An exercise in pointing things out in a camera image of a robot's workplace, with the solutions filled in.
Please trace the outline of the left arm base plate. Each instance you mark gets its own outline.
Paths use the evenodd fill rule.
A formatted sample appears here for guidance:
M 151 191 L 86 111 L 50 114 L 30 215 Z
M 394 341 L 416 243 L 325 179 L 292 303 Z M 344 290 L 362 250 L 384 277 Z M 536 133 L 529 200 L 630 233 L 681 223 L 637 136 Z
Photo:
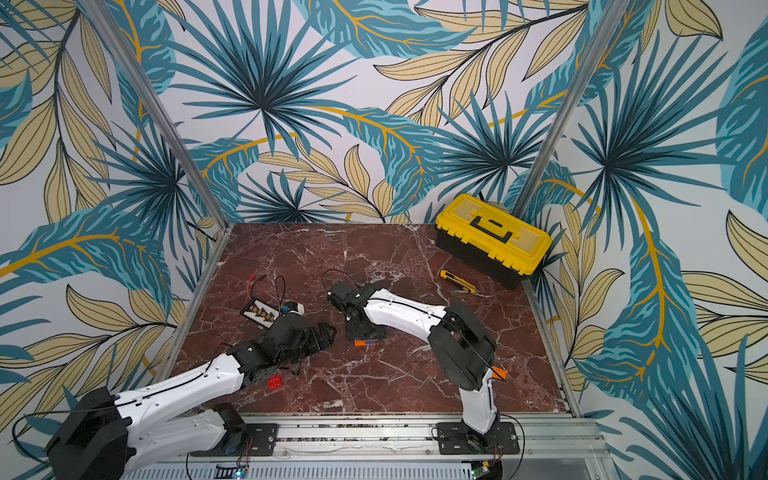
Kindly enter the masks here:
M 227 430 L 223 438 L 211 449 L 192 452 L 192 457 L 264 457 L 272 456 L 278 425 L 273 423 L 245 424 Z

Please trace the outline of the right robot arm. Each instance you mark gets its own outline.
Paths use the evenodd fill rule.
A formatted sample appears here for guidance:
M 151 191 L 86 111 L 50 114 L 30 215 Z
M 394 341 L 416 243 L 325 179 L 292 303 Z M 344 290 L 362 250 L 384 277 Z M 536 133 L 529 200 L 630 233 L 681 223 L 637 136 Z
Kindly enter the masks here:
M 468 305 L 428 305 L 370 283 L 352 287 L 337 282 L 327 299 L 342 314 L 351 341 L 380 340 L 390 328 L 428 344 L 444 375 L 459 389 L 463 426 L 482 439 L 497 428 L 492 389 L 497 345 Z

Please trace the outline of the aluminium front rail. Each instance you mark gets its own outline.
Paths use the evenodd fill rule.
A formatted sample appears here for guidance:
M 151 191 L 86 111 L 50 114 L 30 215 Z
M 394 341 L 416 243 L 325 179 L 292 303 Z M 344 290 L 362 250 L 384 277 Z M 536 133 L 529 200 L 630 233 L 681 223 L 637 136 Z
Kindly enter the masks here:
M 431 433 L 452 415 L 268 415 L 278 425 L 272 456 L 182 456 L 131 473 L 133 479 L 616 479 L 597 422 L 567 414 L 505 414 L 521 451 L 441 455 Z

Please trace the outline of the left aluminium frame post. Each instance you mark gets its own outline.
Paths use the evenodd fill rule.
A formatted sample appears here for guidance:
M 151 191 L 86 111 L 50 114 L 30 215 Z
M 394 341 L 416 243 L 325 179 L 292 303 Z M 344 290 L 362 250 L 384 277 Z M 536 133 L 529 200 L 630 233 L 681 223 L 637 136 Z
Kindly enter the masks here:
M 104 1 L 84 0 L 81 4 L 85 14 L 93 22 L 96 32 L 112 53 L 116 64 L 132 84 L 138 99 L 143 102 L 156 128 L 163 135 L 170 150 L 186 172 L 189 183 L 196 189 L 208 213 L 220 229 L 227 230 L 229 227 L 227 217 L 223 214 L 218 201 L 207 186 L 201 171 L 195 165 L 189 150 L 170 115 L 162 105 L 140 61 L 130 51 L 128 39 L 119 31 L 118 23 L 109 12 L 106 3 Z

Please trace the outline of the red 2x2 lego brick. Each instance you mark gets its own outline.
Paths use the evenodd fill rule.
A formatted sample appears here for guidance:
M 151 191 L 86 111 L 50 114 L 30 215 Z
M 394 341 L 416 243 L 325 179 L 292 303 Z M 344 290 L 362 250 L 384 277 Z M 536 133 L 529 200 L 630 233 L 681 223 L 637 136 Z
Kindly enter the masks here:
M 268 379 L 268 388 L 270 391 L 277 390 L 283 385 L 282 377 L 280 374 L 275 374 Z

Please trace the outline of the yellow black toolbox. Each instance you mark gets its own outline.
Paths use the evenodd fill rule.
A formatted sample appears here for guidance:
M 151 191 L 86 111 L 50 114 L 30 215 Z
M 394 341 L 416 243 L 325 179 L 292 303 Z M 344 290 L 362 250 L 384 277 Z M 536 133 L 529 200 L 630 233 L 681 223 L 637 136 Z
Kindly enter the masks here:
M 436 245 L 514 290 L 531 277 L 553 245 L 551 236 L 468 194 L 436 217 Z

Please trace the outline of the right aluminium frame post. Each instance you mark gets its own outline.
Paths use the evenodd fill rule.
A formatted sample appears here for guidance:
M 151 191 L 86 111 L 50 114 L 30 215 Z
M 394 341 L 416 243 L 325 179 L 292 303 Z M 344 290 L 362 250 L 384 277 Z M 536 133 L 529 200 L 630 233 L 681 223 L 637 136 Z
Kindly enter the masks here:
M 572 81 L 554 117 L 547 137 L 543 141 L 535 161 L 528 171 L 526 181 L 517 196 L 512 210 L 513 216 L 520 219 L 523 218 L 546 171 L 548 162 L 555 151 L 557 141 L 561 137 L 571 114 L 577 108 L 598 65 L 601 63 L 603 52 L 608 47 L 613 33 L 619 26 L 627 5 L 628 1 L 609 1 L 606 5 L 600 23 L 596 26 L 590 42 L 586 45 L 584 59 L 580 66 L 575 69 Z

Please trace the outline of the black charging board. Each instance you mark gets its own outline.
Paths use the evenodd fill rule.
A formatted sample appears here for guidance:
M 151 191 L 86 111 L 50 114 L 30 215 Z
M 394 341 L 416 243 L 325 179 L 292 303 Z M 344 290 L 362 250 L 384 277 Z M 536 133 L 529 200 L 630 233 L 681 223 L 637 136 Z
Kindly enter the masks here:
M 279 314 L 278 310 L 258 299 L 252 300 L 241 311 L 243 317 L 266 329 L 272 327 Z

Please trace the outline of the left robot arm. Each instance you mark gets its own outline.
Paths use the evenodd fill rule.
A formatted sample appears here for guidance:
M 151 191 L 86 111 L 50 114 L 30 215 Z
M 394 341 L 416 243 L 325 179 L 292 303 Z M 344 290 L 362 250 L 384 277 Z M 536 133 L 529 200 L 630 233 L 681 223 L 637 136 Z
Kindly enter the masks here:
M 119 479 L 195 452 L 241 455 L 254 439 L 236 409 L 192 409 L 272 378 L 280 368 L 325 351 L 336 330 L 282 314 L 255 338 L 203 365 L 135 390 L 99 388 L 83 396 L 46 446 L 58 479 Z

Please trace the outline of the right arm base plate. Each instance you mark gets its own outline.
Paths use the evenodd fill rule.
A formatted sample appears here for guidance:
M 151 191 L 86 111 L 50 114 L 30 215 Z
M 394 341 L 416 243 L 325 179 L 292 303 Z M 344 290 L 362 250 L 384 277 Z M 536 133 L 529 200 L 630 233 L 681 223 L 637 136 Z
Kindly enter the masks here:
M 495 422 L 485 434 L 477 433 L 464 422 L 441 422 L 431 433 L 441 455 L 514 455 L 521 451 L 520 437 L 509 422 Z

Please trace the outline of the aluminium frame post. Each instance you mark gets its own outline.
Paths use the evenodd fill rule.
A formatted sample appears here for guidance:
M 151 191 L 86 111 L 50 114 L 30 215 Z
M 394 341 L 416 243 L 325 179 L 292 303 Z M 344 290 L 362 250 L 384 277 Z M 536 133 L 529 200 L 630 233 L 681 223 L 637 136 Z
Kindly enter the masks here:
M 512 210 L 513 216 L 520 219 L 523 218 L 546 171 L 548 162 L 555 151 L 557 141 L 561 137 L 571 114 L 577 108 L 598 65 L 601 63 L 603 52 L 608 47 L 613 33 L 619 26 L 627 5 L 628 1 L 609 1 L 606 5 L 600 23 L 596 26 L 590 42 L 586 45 L 584 59 L 580 66 L 575 69 L 572 81 L 554 117 L 547 137 L 543 141 L 535 161 L 528 171 L 526 181 L 517 196 Z
M 104 1 L 84 0 L 81 4 L 85 14 L 93 22 L 96 32 L 112 53 L 116 64 L 132 84 L 138 99 L 143 102 L 156 128 L 163 135 L 170 150 L 186 172 L 189 183 L 196 189 L 208 213 L 220 229 L 227 230 L 229 227 L 227 217 L 223 214 L 218 201 L 207 186 L 201 171 L 195 165 L 189 150 L 170 115 L 162 105 L 140 61 L 130 51 L 128 39 L 119 31 L 118 23 L 109 12 L 106 3 Z

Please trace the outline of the yellow utility knife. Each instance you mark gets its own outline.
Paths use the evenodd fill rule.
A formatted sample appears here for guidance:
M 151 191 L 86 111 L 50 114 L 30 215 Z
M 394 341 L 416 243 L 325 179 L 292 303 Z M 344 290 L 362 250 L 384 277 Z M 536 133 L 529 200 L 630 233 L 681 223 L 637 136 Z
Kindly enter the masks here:
M 452 284 L 456 285 L 457 287 L 461 288 L 463 291 L 470 293 L 470 294 L 476 294 L 477 293 L 477 287 L 474 286 L 469 281 L 461 278 L 460 276 L 448 271 L 448 270 L 440 270 L 439 276 L 446 280 L 451 282 Z

